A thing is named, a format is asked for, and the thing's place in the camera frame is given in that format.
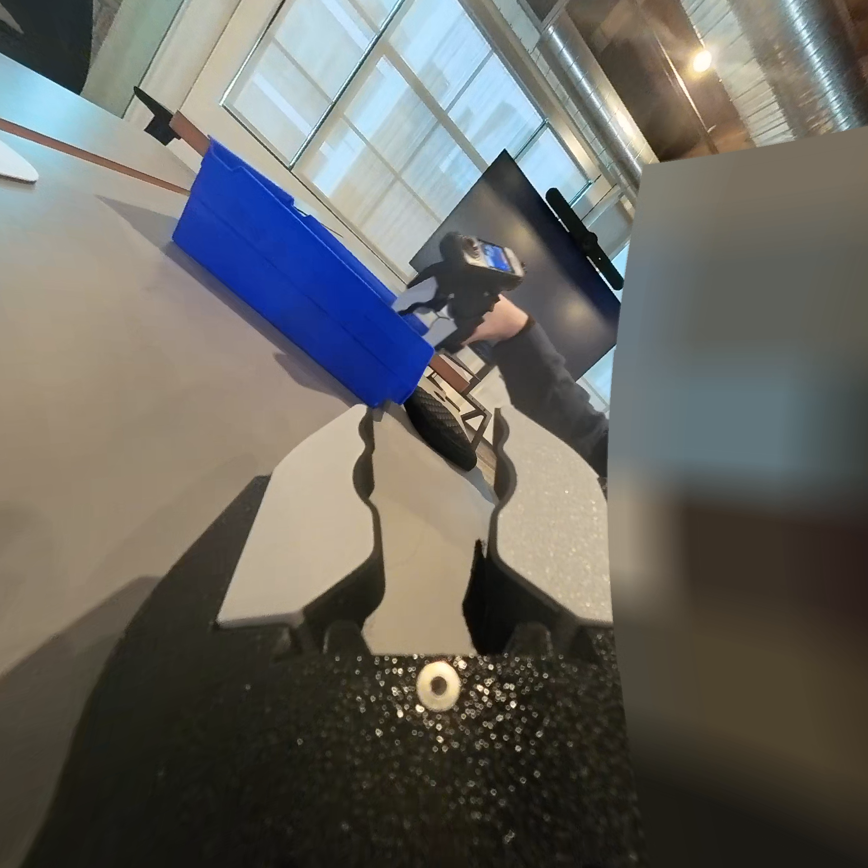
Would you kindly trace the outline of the blue plastic bin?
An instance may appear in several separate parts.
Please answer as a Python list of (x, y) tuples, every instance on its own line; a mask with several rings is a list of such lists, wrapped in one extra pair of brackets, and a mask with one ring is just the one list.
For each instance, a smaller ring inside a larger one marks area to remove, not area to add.
[(361, 403), (402, 405), (417, 389), (433, 349), (396, 294), (214, 138), (173, 241)]

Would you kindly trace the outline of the person's right forearm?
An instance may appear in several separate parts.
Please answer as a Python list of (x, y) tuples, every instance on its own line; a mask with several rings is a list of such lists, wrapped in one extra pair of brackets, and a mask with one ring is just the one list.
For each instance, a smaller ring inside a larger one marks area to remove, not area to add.
[(495, 343), (491, 355), (511, 404), (606, 479), (609, 419), (593, 407), (542, 327), (528, 319), (515, 336)]

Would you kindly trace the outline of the slim silver ventilation duct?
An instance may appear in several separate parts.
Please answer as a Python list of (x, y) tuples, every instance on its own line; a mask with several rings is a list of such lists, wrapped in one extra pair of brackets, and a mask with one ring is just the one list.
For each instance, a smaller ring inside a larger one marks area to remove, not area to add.
[(643, 169), (657, 157), (565, 7), (543, 25), (535, 51), (552, 87), (575, 108), (603, 172), (635, 202)]

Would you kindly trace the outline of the large paned window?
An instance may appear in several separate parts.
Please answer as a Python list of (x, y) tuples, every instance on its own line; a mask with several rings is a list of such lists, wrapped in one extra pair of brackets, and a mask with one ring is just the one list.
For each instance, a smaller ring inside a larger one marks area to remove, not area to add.
[(505, 152), (622, 274), (633, 207), (524, 2), (275, 2), (231, 52), (211, 135), (310, 204), (388, 286)]

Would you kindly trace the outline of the black display stand frame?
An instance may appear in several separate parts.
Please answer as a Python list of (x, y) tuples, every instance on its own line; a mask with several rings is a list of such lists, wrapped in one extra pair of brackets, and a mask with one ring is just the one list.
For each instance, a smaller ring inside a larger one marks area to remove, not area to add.
[(467, 423), (473, 419), (479, 420), (479, 425), (475, 428), (472, 438), (472, 448), (477, 450), (492, 421), (493, 411), (478, 400), (475, 389), (494, 371), (495, 365), (486, 355), (474, 353), (483, 361), (482, 366), (475, 372), (463, 363), (455, 353), (435, 354), (429, 362), (431, 371), (429, 378), (437, 377), (442, 380), (461, 397), (464, 404), (470, 407), (469, 410), (459, 413), (463, 427), (466, 427)]

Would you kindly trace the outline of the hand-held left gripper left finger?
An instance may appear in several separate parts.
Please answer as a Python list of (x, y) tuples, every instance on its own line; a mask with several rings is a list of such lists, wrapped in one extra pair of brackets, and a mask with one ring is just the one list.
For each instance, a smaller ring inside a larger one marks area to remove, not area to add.
[(359, 626), (385, 592), (374, 414), (353, 406), (274, 468), (216, 622)]

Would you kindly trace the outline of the person's right hand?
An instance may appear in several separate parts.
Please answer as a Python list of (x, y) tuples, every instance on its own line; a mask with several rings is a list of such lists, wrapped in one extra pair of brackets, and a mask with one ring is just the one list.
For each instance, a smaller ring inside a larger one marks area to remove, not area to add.
[(505, 297), (500, 297), (463, 344), (497, 344), (511, 340), (530, 325), (534, 325), (534, 320), (526, 311)]

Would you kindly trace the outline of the black mat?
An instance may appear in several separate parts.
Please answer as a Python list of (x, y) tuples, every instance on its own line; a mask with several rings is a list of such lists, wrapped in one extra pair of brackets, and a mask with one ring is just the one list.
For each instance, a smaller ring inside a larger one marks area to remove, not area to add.
[(133, 92), (136, 99), (151, 113), (144, 132), (163, 146), (179, 140), (178, 133), (171, 126), (174, 112), (137, 86), (133, 88)]

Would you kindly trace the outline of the black rubber wheel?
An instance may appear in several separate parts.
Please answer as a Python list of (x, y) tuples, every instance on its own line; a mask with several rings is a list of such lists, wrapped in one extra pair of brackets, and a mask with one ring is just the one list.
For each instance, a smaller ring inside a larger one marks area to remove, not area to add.
[(412, 427), (431, 450), (462, 472), (476, 468), (476, 450), (462, 423), (437, 396), (417, 387), (403, 407)]

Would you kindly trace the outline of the large dark display screen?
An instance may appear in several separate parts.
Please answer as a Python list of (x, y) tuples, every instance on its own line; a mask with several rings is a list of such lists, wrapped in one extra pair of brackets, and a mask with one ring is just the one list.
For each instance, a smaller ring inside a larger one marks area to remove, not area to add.
[(517, 255), (526, 275), (509, 295), (537, 320), (574, 379), (615, 347), (620, 301), (507, 151), (410, 257), (410, 267), (419, 272), (439, 260), (439, 243), (448, 233), (475, 236)]

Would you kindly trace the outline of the white pad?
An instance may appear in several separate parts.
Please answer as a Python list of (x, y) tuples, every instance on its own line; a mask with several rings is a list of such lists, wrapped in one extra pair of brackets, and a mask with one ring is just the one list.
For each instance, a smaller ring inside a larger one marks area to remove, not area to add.
[(38, 182), (38, 170), (14, 148), (1, 141), (0, 151), (0, 173), (3, 179), (10, 179), (29, 185)]

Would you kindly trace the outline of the wide silver ventilation duct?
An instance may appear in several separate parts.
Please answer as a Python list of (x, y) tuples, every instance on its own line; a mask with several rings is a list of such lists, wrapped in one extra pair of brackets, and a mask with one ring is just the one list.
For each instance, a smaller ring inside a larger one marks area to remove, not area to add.
[(682, 1), (754, 146), (867, 124), (854, 2)]

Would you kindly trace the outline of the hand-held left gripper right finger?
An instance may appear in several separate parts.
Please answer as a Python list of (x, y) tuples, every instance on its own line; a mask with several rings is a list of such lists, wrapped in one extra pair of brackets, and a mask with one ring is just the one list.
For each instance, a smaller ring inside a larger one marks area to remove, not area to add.
[(513, 406), (495, 413), (496, 504), (486, 555), (509, 611), (613, 625), (608, 502), (572, 448)]

